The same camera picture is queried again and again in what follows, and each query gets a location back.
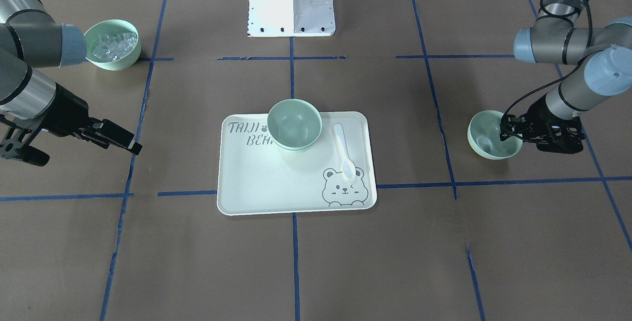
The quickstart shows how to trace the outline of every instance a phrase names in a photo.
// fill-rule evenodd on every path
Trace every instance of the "floor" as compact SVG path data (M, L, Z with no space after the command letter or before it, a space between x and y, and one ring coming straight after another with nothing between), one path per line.
M42 1L138 28L129 69L41 71L144 149L41 134L48 165L0 162L0 319L630 319L632 92L582 116L580 154L468 146L474 114L568 71L512 56L538 0L334 0L334 36L289 39L246 37L248 0ZM594 26L631 4L591 0ZM217 210L222 121L290 97L366 116L374 207Z

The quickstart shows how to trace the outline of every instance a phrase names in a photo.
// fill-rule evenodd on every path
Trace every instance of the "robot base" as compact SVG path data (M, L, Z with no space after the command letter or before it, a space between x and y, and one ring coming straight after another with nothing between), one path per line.
M336 32L333 0L249 0L248 36L318 37Z

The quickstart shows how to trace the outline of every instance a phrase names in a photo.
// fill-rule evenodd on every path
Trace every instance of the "plastic spoon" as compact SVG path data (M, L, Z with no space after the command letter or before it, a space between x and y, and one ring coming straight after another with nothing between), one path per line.
M345 132L343 126L340 123L334 125L334 133L338 140L338 148L345 154L345 161L343 161L343 173L347 179L353 179L355 177L355 164L349 159L349 152L347 150L347 142L345 141Z

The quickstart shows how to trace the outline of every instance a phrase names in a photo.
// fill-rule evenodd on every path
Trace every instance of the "tray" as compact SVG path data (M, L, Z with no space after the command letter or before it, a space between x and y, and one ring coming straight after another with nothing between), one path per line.
M320 116L322 134L303 152L276 145L267 132L267 114L226 117L219 152L219 211L255 215L372 207L377 189L366 117L359 112L321 112ZM352 180L341 172L335 123L343 126L349 157L356 165Z

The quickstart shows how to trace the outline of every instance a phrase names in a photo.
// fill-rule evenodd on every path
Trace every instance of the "mint green bowl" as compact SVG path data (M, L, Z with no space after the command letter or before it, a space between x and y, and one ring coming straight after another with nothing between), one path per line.
M322 132L320 113L312 104L300 99L287 99L274 105L267 124L273 141L295 152L316 143Z
M501 141L501 117L503 113L485 110L472 117L468 126L468 142L481 157L498 161L515 156L522 148L522 140L509 137Z
M92 54L95 47L99 45L99 35L115 36L126 32L135 33L138 37L136 46L128 55L112 62L103 62ZM83 37L85 37L85 44L88 49L86 59L99 68L107 69L108 71L120 71L134 64L140 57L140 36L138 35L138 30L126 20L105 20L99 22L88 29Z

